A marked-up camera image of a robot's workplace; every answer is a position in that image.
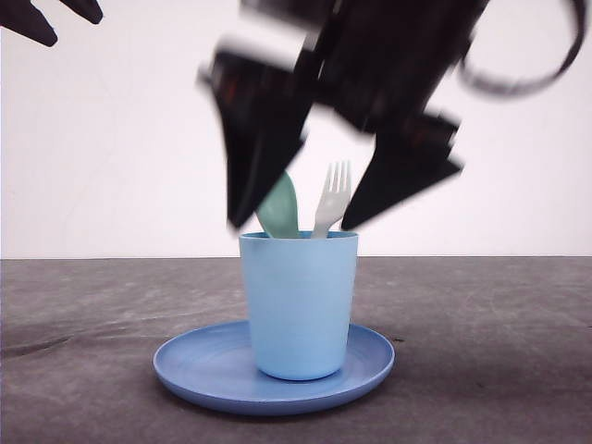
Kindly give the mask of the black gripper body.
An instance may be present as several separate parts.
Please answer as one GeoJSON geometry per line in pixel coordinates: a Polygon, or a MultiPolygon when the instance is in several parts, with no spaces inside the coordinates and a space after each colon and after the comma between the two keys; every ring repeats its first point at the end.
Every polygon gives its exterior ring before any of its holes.
{"type": "Polygon", "coordinates": [[[300,135],[313,104],[374,132],[420,112],[469,43],[483,1],[244,1],[313,34],[292,69],[230,46],[199,79],[224,122],[300,135]]]}

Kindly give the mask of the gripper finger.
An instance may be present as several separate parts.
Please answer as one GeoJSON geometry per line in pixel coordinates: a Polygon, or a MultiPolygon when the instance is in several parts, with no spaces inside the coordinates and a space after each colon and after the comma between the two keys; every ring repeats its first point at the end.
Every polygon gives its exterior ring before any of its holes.
{"type": "Polygon", "coordinates": [[[104,17],[97,0],[61,0],[61,3],[92,24],[99,24],[104,17]]]}

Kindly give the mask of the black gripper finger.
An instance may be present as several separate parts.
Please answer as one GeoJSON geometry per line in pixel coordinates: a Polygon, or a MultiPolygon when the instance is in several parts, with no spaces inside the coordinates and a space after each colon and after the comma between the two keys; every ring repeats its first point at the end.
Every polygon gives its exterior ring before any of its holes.
{"type": "Polygon", "coordinates": [[[227,156],[227,217],[241,228],[303,145],[309,93],[297,75],[222,48],[200,80],[212,91],[227,156]]]}
{"type": "Polygon", "coordinates": [[[460,123],[427,114],[376,132],[373,157],[352,196],[341,228],[352,230],[391,206],[462,171],[449,160],[460,123]]]}
{"type": "Polygon", "coordinates": [[[1,0],[1,26],[45,46],[53,46],[57,35],[43,13],[30,1],[1,0]]]}

